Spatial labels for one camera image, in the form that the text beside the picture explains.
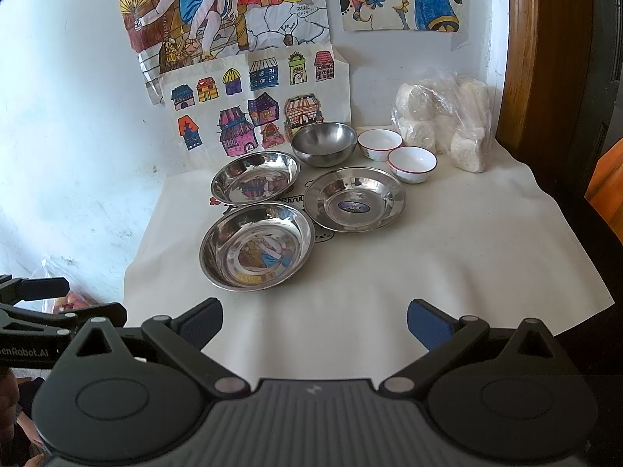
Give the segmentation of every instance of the oval sticker label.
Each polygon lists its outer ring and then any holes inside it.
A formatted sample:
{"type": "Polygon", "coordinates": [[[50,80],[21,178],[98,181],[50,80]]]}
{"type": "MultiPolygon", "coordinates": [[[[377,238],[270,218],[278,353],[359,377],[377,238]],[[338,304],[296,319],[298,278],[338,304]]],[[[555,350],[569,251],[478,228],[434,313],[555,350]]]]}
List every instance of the oval sticker label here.
{"type": "Polygon", "coordinates": [[[363,214],[364,212],[370,212],[370,206],[359,202],[340,202],[338,207],[345,212],[350,212],[351,214],[363,214]]]}

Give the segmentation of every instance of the red rim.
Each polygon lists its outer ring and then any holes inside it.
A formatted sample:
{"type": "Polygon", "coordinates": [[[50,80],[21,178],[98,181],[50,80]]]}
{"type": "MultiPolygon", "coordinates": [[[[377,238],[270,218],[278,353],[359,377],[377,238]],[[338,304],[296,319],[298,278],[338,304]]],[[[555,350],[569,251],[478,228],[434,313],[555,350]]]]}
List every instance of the red rim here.
{"type": "MultiPolygon", "coordinates": [[[[420,146],[404,146],[404,147],[403,147],[403,149],[407,149],[407,148],[409,148],[409,147],[415,147],[416,149],[424,149],[423,147],[420,147],[420,146]]],[[[435,159],[435,166],[434,166],[434,167],[432,167],[430,170],[425,170],[425,171],[423,171],[423,172],[411,172],[410,170],[404,170],[404,169],[402,169],[402,168],[400,168],[400,167],[397,167],[397,166],[396,166],[396,165],[394,165],[394,164],[391,162],[391,160],[389,159],[389,158],[390,158],[390,156],[387,156],[387,162],[389,163],[389,165],[391,165],[392,167],[394,167],[396,170],[399,170],[399,171],[401,171],[401,172],[404,172],[405,174],[413,174],[413,175],[415,176],[415,175],[418,175],[418,174],[428,174],[429,172],[432,172],[433,170],[435,170],[435,169],[437,168],[437,163],[438,163],[437,156],[435,156],[434,154],[432,154],[432,156],[433,156],[433,157],[434,157],[434,159],[435,159]]]]}
{"type": "Polygon", "coordinates": [[[375,148],[373,148],[373,147],[364,146],[364,145],[363,145],[363,144],[359,141],[359,137],[360,137],[360,136],[362,136],[364,133],[368,133],[369,131],[373,131],[373,130],[384,130],[384,131],[391,131],[391,130],[385,130],[384,128],[371,128],[371,129],[366,130],[366,131],[363,131],[363,132],[361,132],[361,133],[359,134],[359,136],[357,137],[357,143],[358,143],[360,146],[364,147],[365,149],[368,149],[369,151],[390,151],[390,152],[395,151],[396,149],[398,149],[399,147],[401,147],[401,146],[403,145],[403,139],[402,139],[402,137],[401,137],[401,140],[400,140],[400,145],[398,145],[398,146],[396,146],[396,147],[391,147],[391,148],[389,148],[389,149],[375,149],[375,148]]]}

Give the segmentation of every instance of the blue bow tie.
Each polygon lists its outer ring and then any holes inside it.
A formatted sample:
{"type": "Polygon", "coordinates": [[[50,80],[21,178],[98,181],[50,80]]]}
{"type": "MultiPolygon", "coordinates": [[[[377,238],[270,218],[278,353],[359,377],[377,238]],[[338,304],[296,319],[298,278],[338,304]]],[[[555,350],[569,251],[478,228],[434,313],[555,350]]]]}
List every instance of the blue bow tie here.
{"type": "Polygon", "coordinates": [[[385,0],[366,0],[366,3],[372,6],[372,10],[374,10],[376,8],[376,6],[378,5],[379,7],[383,6],[383,2],[385,0]]]}

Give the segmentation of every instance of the brown wooden trim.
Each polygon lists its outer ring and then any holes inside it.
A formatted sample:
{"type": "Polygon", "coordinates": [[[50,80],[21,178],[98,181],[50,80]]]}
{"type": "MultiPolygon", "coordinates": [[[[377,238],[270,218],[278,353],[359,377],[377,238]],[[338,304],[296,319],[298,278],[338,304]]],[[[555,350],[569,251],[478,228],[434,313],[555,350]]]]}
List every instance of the brown wooden trim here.
{"type": "Polygon", "coordinates": [[[509,59],[497,138],[552,190],[590,60],[593,0],[510,0],[509,59]]]}

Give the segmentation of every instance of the white tablecloth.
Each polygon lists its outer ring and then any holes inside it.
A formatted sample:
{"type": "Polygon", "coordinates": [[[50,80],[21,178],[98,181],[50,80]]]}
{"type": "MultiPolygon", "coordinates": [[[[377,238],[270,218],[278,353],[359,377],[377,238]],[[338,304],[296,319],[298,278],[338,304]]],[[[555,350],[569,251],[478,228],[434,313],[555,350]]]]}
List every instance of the white tablecloth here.
{"type": "MultiPolygon", "coordinates": [[[[378,166],[357,149],[344,166],[378,166]]],[[[295,190],[323,173],[303,166],[295,190]]],[[[211,205],[213,173],[167,179],[125,276],[129,325],[175,317],[207,297],[224,326],[204,352],[252,385],[260,377],[354,378],[375,383],[423,355],[408,332],[407,306],[424,298],[496,327],[541,318],[558,334],[612,304],[605,285],[552,198],[529,168],[498,144],[483,174],[441,157],[425,183],[404,185],[407,205],[370,233],[320,230],[306,265],[285,283],[231,293],[208,281],[199,246],[225,211],[211,205]]]]}

